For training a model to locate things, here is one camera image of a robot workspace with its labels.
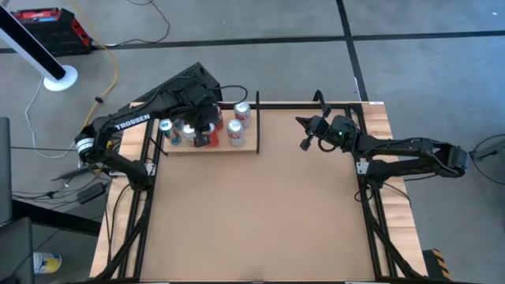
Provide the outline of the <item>silver Diet Coke can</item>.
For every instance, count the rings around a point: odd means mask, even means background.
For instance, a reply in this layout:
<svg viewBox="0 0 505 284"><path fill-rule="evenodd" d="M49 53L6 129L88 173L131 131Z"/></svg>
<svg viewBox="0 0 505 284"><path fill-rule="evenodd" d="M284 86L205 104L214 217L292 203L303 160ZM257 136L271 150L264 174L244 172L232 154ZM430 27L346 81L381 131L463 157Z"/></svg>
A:
<svg viewBox="0 0 505 284"><path fill-rule="evenodd" d="M226 129L231 145L238 147L245 143L245 129L240 120L229 120Z"/></svg>
<svg viewBox="0 0 505 284"><path fill-rule="evenodd" d="M234 115L245 128L249 127L251 122L250 105L247 102L241 102L234 105Z"/></svg>

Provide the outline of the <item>black power adapter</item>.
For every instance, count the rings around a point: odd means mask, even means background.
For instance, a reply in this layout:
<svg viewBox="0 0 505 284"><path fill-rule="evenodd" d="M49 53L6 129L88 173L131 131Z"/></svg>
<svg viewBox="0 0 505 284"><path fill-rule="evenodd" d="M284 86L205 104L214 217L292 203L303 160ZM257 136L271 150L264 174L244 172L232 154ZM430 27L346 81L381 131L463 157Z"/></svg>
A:
<svg viewBox="0 0 505 284"><path fill-rule="evenodd" d="M79 204L86 204L88 201L95 199L105 193L105 185L98 182L89 188L77 194L77 202Z"/></svg>

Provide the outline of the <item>black aluminium table frame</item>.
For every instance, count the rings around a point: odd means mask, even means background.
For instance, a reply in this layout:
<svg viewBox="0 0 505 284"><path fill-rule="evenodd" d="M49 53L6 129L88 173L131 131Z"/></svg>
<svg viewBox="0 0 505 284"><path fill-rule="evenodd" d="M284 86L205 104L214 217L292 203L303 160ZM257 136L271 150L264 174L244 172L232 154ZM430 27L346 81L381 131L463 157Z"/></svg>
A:
<svg viewBox="0 0 505 284"><path fill-rule="evenodd" d="M264 102L258 151L172 153L157 163L144 239L126 274L148 281L363 281L372 252L349 154L299 147L315 102Z"/></svg>

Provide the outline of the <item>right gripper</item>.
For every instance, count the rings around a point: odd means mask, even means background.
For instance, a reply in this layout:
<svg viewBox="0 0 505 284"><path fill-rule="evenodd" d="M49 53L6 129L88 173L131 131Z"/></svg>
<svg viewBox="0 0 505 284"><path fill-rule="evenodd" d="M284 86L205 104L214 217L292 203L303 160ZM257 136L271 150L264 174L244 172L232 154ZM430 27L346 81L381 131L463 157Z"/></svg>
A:
<svg viewBox="0 0 505 284"><path fill-rule="evenodd" d="M296 117L295 120L305 131L316 131L314 135L318 138L318 148L321 151L334 151L339 148L341 151L353 151L358 138L357 125L351 118L342 115L333 117L331 124L322 118L316 126L316 116L310 118ZM312 143L313 135L308 135L300 143L300 148L307 151Z"/></svg>

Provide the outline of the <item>yellow and white container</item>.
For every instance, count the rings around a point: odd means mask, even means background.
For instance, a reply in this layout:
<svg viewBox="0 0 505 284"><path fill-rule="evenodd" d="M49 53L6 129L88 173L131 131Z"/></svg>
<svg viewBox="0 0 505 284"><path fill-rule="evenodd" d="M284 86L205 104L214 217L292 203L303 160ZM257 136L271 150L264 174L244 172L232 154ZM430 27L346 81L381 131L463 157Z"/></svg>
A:
<svg viewBox="0 0 505 284"><path fill-rule="evenodd" d="M32 258L33 272L36 275L53 274L62 265L62 256L57 253L34 252Z"/></svg>

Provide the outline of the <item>black perforated case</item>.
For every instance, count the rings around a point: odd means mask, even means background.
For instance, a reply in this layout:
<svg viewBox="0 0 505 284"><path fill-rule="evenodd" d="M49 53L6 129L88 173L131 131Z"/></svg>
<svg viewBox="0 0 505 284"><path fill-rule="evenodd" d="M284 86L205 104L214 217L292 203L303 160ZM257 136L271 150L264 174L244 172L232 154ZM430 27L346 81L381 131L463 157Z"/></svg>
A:
<svg viewBox="0 0 505 284"><path fill-rule="evenodd" d="M190 67L184 69L180 73L165 80L161 84L155 86L151 90L144 93L142 96L134 99L135 103L146 102L156 91L164 88L173 87L196 87L196 80L202 83L207 89L219 88L220 83L203 67L199 62L194 63Z"/></svg>

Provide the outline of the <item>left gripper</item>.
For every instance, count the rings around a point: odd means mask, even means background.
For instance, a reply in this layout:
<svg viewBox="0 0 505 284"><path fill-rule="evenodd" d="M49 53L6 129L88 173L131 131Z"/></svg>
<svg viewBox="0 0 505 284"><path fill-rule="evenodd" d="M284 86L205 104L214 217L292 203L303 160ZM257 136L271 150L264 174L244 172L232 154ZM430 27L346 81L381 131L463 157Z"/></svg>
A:
<svg viewBox="0 0 505 284"><path fill-rule="evenodd" d="M180 119L198 133L208 131L211 123L219 120L219 110L214 94L203 87L179 88L171 93L176 106L170 108L170 118ZM198 134L193 139L195 148L211 144L211 137Z"/></svg>

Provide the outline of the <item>red and black toolbox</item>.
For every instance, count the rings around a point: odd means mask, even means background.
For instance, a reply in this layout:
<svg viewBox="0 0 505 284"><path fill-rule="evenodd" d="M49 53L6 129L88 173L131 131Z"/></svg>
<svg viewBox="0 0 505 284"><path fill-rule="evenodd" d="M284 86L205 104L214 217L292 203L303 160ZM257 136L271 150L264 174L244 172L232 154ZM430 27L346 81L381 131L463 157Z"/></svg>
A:
<svg viewBox="0 0 505 284"><path fill-rule="evenodd" d="M11 14L55 57L91 52L92 39L67 9L20 9Z"/></svg>

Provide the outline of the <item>wooden shelf with black frame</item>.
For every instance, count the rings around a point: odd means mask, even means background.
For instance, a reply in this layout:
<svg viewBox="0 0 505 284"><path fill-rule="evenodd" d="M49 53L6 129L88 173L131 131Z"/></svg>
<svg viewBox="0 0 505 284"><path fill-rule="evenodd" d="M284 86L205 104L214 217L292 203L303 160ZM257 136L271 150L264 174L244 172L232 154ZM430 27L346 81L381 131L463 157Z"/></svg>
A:
<svg viewBox="0 0 505 284"><path fill-rule="evenodd" d="M229 137L225 128L218 131L219 144L217 146L205 146L202 148L195 148L190 146L186 141L182 141L178 145L172 145L170 141L163 137L162 141L159 143L161 149L167 153L204 153L204 152L231 152L231 151L258 151L258 135L260 133L260 127L258 126L260 119L257 110L257 103L260 101L260 93L256 92L255 100L249 102L251 107L250 118L251 122L249 127L245 129L245 142L240 146L233 146L229 142Z"/></svg>

